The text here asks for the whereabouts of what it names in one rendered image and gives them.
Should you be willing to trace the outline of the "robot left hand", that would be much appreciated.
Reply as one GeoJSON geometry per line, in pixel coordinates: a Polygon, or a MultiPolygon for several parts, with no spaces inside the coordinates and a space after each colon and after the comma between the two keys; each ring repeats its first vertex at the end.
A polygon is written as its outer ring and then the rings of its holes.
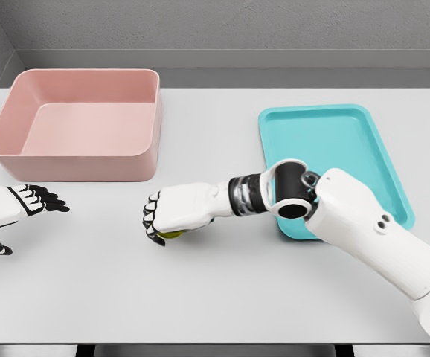
{"type": "MultiPolygon", "coordinates": [[[[70,208],[58,195],[35,184],[0,186],[0,228],[44,212],[68,212],[70,208]]],[[[12,249],[0,243],[0,255],[8,256],[12,249]]]]}

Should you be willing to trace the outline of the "pink rectangular basket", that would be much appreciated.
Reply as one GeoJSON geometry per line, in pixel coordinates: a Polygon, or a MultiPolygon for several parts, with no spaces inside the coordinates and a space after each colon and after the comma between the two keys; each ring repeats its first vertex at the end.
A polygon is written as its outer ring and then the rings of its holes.
{"type": "Polygon", "coordinates": [[[162,113],[150,69],[27,70],[0,111],[0,165],[20,181],[146,181],[162,113]]]}

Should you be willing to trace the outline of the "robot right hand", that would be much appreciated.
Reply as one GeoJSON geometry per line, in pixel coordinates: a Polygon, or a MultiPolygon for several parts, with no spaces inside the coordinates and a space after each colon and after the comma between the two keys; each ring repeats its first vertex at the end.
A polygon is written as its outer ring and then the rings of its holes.
{"type": "Polygon", "coordinates": [[[153,242],[164,246],[168,239],[158,232],[193,231],[214,221],[207,211],[209,184],[195,183],[164,187],[151,194],[143,208],[142,224],[153,242]]]}

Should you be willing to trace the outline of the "blue rectangular tray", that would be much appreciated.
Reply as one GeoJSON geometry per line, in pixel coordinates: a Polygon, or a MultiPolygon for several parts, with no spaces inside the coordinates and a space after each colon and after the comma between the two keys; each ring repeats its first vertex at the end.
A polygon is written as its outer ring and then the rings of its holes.
{"type": "Polygon", "coordinates": [[[381,234],[393,224],[406,230],[415,216],[370,112],[355,104],[266,109],[259,115],[266,166],[297,159],[316,173],[319,208],[311,217],[278,218],[295,240],[326,238],[337,222],[365,219],[362,233],[381,234]]]}

